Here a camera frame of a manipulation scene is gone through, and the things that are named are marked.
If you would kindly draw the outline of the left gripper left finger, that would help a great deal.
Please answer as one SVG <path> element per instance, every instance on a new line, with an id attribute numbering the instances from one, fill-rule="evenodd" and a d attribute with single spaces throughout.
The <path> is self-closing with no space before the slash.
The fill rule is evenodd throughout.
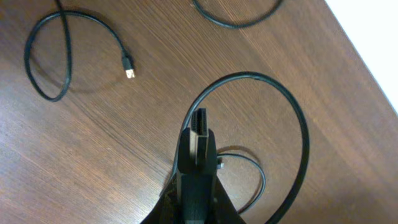
<path id="1" fill-rule="evenodd" d="M 142 224 L 196 223 L 198 221 L 197 132 L 180 134 L 171 179 Z"/>

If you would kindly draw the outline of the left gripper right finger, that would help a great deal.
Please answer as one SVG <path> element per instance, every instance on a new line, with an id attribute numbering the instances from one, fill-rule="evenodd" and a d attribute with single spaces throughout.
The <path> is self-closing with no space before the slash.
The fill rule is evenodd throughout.
<path id="1" fill-rule="evenodd" d="M 217 176 L 217 151 L 215 135 L 212 130 L 207 131 L 206 136 L 199 136 L 197 149 L 197 167 L 200 174 L 205 177 L 200 190 L 206 195 L 205 224 L 243 224 L 244 220 L 238 215 L 231 200 L 228 197 L 221 181 Z"/>

